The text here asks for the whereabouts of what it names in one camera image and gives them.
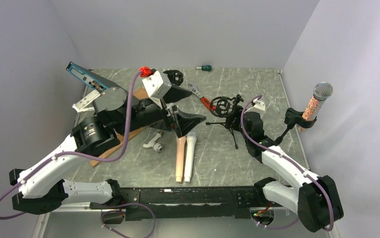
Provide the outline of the black mini tripod stand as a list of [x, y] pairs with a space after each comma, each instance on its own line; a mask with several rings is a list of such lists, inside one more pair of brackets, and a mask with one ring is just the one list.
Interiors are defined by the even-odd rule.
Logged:
[[[216, 97], [211, 101], [211, 106], [215, 106], [216, 109], [212, 110], [211, 113], [217, 117], [217, 118], [224, 118], [228, 117], [229, 115], [233, 114], [234, 112], [242, 112], [243, 107], [239, 105], [240, 102], [244, 102], [244, 99], [240, 94], [237, 94], [235, 97], [229, 98], [226, 96]], [[206, 125], [214, 125], [218, 124], [225, 128], [225, 121], [224, 122], [206, 122]], [[234, 140], [235, 148], [238, 149], [238, 145], [235, 139], [234, 131], [231, 129], [227, 129]]]

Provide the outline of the white microphone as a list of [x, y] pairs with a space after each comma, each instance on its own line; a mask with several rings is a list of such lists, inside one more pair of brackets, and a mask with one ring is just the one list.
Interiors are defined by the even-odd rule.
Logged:
[[196, 142], [197, 142], [196, 133], [192, 131], [187, 135], [187, 140], [186, 140], [187, 149], [186, 149], [185, 166], [184, 166], [184, 182], [191, 181], [194, 150], [195, 150]]

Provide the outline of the black shock mount desk stand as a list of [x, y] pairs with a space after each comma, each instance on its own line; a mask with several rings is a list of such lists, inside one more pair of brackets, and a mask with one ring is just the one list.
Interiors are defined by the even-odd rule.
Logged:
[[184, 81], [184, 74], [176, 69], [169, 69], [163, 71], [167, 75], [169, 81], [176, 86], [180, 86]]

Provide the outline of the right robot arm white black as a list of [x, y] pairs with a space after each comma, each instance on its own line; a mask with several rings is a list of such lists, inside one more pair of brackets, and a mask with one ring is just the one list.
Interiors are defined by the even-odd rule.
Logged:
[[285, 114], [284, 133], [273, 140], [265, 135], [260, 113], [234, 111], [226, 117], [226, 125], [238, 130], [248, 153], [285, 179], [289, 186], [273, 178], [265, 178], [254, 185], [253, 200], [259, 206], [276, 202], [297, 214], [299, 221], [310, 232], [331, 231], [335, 222], [344, 216], [334, 179], [319, 176], [287, 155], [279, 146], [282, 138], [295, 125], [312, 127], [315, 121], [303, 119], [302, 112], [289, 108]]

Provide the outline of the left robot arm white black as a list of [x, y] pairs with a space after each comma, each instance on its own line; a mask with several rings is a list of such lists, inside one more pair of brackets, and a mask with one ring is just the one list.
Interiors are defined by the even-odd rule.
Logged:
[[138, 100], [119, 86], [104, 90], [93, 101], [95, 114], [74, 127], [58, 148], [31, 168], [10, 172], [10, 183], [18, 190], [11, 199], [13, 209], [21, 214], [41, 215], [80, 202], [118, 207], [124, 196], [117, 180], [74, 182], [66, 175], [117, 145], [125, 150], [130, 133], [137, 129], [161, 123], [179, 137], [189, 134], [206, 120], [203, 115], [177, 108], [176, 101], [189, 95], [190, 91], [174, 86], [167, 90], [171, 105], [164, 107], [150, 98]]

